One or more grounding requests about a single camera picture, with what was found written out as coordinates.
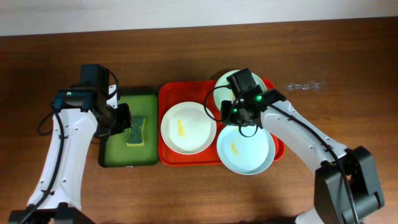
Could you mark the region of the yellow green sponge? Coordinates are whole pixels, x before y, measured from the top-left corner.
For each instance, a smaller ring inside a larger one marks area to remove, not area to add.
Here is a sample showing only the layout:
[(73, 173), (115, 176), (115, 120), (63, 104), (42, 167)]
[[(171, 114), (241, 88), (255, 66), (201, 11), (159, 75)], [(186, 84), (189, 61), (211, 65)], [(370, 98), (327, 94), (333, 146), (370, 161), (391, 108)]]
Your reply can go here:
[(140, 147), (144, 145), (144, 128), (145, 128), (145, 118), (140, 116), (135, 116), (132, 118), (132, 126), (130, 136), (126, 142), (129, 147)]

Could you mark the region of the light blue plate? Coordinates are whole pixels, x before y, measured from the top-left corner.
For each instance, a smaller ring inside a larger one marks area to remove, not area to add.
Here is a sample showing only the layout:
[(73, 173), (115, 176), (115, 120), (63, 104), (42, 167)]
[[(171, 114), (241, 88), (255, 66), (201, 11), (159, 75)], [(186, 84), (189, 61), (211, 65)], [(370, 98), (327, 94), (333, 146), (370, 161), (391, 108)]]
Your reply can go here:
[(216, 149), (229, 170), (256, 175), (270, 167), (277, 147), (271, 134), (263, 129), (248, 126), (239, 130), (237, 126), (227, 126), (218, 136)]

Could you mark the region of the cream white plate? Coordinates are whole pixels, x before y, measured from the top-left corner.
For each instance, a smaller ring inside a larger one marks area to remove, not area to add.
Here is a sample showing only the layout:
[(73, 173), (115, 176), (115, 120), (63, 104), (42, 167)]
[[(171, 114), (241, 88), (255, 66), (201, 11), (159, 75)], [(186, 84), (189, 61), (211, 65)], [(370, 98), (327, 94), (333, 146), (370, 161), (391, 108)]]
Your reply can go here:
[(162, 140), (173, 152), (193, 155), (203, 152), (216, 136), (216, 121), (202, 104), (186, 101), (171, 107), (160, 124)]

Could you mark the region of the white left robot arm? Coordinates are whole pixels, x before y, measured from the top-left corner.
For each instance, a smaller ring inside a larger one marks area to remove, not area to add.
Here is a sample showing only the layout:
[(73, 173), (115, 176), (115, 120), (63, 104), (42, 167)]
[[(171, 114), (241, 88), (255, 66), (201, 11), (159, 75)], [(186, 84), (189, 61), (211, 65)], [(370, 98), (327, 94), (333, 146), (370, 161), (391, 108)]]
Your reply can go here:
[(91, 223), (81, 210), (81, 182), (92, 138), (131, 127), (127, 104), (118, 88), (60, 90), (50, 105), (52, 138), (45, 165), (25, 210), (13, 210), (9, 223)]

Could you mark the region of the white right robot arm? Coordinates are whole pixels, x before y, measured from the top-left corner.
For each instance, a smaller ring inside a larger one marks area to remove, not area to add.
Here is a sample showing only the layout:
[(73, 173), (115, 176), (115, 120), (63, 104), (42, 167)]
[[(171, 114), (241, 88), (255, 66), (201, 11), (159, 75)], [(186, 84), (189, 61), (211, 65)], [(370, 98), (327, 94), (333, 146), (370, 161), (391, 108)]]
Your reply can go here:
[(333, 140), (277, 90), (237, 92), (235, 101), (222, 101), (221, 119), (225, 125), (255, 126), (275, 135), (314, 173), (313, 207), (294, 223), (361, 223), (385, 205), (371, 152)]

